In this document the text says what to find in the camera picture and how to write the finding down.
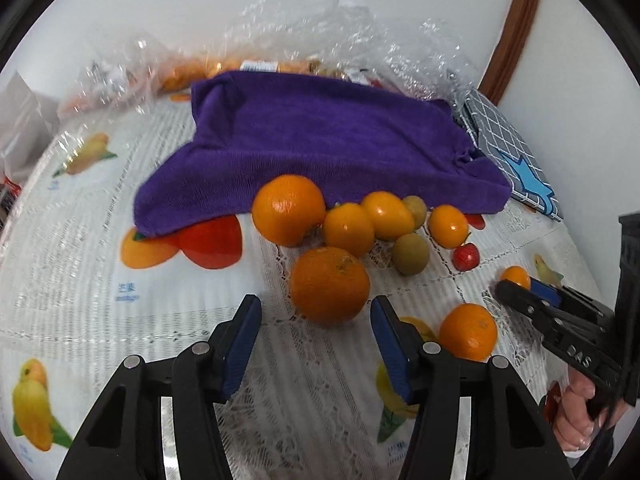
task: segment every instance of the orange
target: orange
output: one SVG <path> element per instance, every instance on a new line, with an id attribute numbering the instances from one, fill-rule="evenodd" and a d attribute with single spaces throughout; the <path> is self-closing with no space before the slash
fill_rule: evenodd
<path id="1" fill-rule="evenodd" d="M 355 317 L 369 297 L 364 266 L 344 249 L 318 247 L 296 261 L 289 279 L 291 302 L 307 319 L 337 324 Z"/>
<path id="2" fill-rule="evenodd" d="M 169 68 L 162 78 L 162 90 L 175 92 L 206 77 L 204 63 L 199 59 L 186 59 Z"/>
<path id="3" fill-rule="evenodd" d="M 318 186 L 299 175 L 281 175 L 262 186 L 251 208 L 255 228 L 274 244 L 294 247 L 326 215 Z"/>
<path id="4" fill-rule="evenodd" d="M 373 220 L 359 204 L 347 203 L 334 207 L 322 224 L 324 244 L 349 251 L 359 258 L 373 248 L 376 231 Z"/>
<path id="5" fill-rule="evenodd" d="M 438 342 L 456 357 L 484 361 L 498 339 L 498 327 L 487 309 L 475 303 L 454 308 L 440 325 Z"/>
<path id="6" fill-rule="evenodd" d="M 427 222 L 436 243 L 445 249 L 460 247 L 469 236 L 469 223 L 459 209 L 452 205 L 439 205 Z"/>
<path id="7" fill-rule="evenodd" d="M 137 239 L 135 227 L 129 229 L 120 245 L 120 259 L 129 269 L 148 269 L 175 256 L 180 250 L 175 235 Z"/>
<path id="8" fill-rule="evenodd" d="M 526 269 L 514 265 L 513 267 L 509 267 L 508 269 L 504 269 L 502 274 L 500 275 L 501 280 L 510 280 L 513 283 L 517 283 L 520 286 L 523 286 L 527 290 L 531 288 L 531 277 Z"/>
<path id="9" fill-rule="evenodd" d="M 414 231 L 414 215 L 394 194 L 374 191 L 364 197 L 362 206 L 371 216 L 376 237 L 381 240 L 393 241 Z"/>

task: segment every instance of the human hand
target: human hand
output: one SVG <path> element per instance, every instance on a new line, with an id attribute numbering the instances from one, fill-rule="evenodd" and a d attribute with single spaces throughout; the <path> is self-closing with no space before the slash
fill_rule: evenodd
<path id="1" fill-rule="evenodd" d="M 593 382 L 578 370 L 569 367 L 569 385 L 562 393 L 553 426 L 554 434 L 563 451 L 577 451 L 589 447 L 595 423 L 587 413 L 587 400 L 593 399 L 595 393 L 596 387 Z M 626 402 L 618 402 L 609 423 L 610 428 L 620 420 L 627 408 Z M 605 409 L 598 416 L 599 427 L 604 424 L 606 417 Z"/>

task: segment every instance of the tangerine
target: tangerine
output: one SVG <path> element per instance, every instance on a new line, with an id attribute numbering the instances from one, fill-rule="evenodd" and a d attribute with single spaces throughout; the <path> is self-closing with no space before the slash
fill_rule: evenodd
<path id="1" fill-rule="evenodd" d="M 531 289 L 531 277 L 526 269 L 521 266 L 514 265 L 508 269 L 504 269 L 500 275 L 501 280 L 509 280 L 510 282 L 517 283 L 518 285 Z"/>
<path id="2" fill-rule="evenodd" d="M 362 200 L 362 206 L 373 220 L 376 237 L 393 241 L 414 231 L 414 215 L 397 196 L 387 191 L 374 191 Z"/>
<path id="3" fill-rule="evenodd" d="M 251 213 L 255 228 L 268 241 L 294 247 L 322 223 L 326 207 L 316 184 L 304 176 L 285 174 L 258 190 Z"/>
<path id="4" fill-rule="evenodd" d="M 445 249 L 460 247 L 469 236 L 469 223 L 462 212 L 452 205 L 439 205 L 427 222 L 436 243 Z"/>
<path id="5" fill-rule="evenodd" d="M 438 342 L 455 357 L 484 361 L 498 340 L 498 327 L 483 306 L 463 303 L 454 308 L 440 325 Z"/>
<path id="6" fill-rule="evenodd" d="M 334 207 L 326 214 L 322 236 L 325 245 L 344 249 L 359 258 L 372 250 L 376 230 L 366 209 L 349 202 Z"/>
<path id="7" fill-rule="evenodd" d="M 289 279 L 291 302 L 307 319 L 332 325 L 357 316 L 369 297 L 369 275 L 352 254 L 337 247 L 308 250 Z"/>

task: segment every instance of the purple towel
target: purple towel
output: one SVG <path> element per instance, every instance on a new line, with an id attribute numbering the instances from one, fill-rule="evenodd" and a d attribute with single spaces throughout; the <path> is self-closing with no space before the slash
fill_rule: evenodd
<path id="1" fill-rule="evenodd" d="M 496 213 L 511 193 L 443 101 L 260 72 L 225 73 L 195 84 L 192 95 L 193 141 L 136 195 L 136 227 L 147 236 L 249 212 L 258 189 L 285 173 L 315 182 L 328 206 L 387 190 Z"/>

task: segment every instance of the red cherry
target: red cherry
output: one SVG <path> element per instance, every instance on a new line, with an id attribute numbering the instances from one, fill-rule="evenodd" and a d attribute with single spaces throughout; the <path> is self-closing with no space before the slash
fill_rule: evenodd
<path id="1" fill-rule="evenodd" d="M 480 252 L 475 244 L 464 244 L 453 251 L 451 262 L 460 272 L 475 269 L 480 263 Z"/>
<path id="2" fill-rule="evenodd" d="M 178 247 L 204 269 L 224 269 L 242 257 L 242 231 L 235 215 L 194 224 L 178 232 Z"/>
<path id="3" fill-rule="evenodd" d="M 475 227 L 478 230 L 482 230 L 485 228 L 486 224 L 484 223 L 484 218 L 482 215 L 466 215 L 466 221 L 469 222 L 469 225 Z"/>

